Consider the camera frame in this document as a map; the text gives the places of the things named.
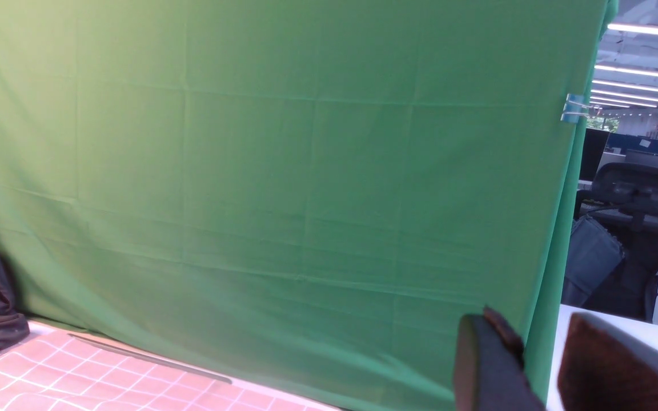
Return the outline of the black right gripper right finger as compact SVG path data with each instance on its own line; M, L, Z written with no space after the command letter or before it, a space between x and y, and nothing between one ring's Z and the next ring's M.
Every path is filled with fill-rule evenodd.
M658 349L595 315L575 313L557 387L566 410L658 410Z

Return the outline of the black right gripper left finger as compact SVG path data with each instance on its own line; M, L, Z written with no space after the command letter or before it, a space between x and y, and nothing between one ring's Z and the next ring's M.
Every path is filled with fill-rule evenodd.
M545 410L525 375L524 349L523 339L495 309L464 315L455 346L455 408Z

